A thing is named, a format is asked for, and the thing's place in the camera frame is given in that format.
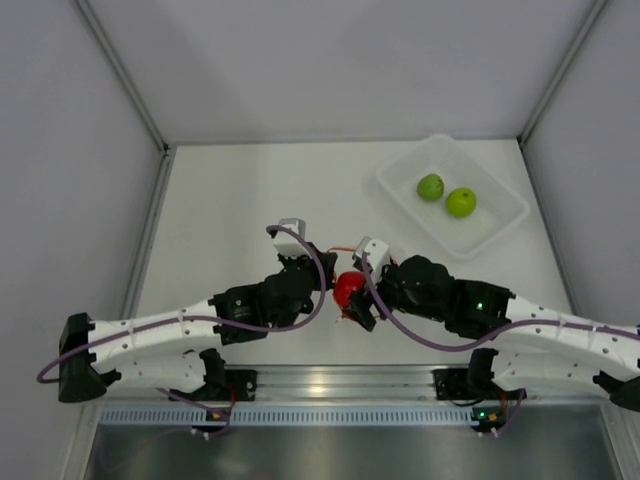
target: wall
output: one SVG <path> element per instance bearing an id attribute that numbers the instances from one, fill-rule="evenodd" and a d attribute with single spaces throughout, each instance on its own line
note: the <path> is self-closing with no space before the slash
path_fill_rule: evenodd
<path id="1" fill-rule="evenodd" d="M 0 64 L 0 476 L 55 478 L 77 408 L 35 376 L 117 314 L 158 152 L 70 2 L 0 2 Z"/>
<path id="2" fill-rule="evenodd" d="M 515 136 L 591 0 L 90 0 L 167 139 Z"/>
<path id="3" fill-rule="evenodd" d="M 578 310 L 637 325 L 640 3 L 612 2 L 528 142 Z"/>

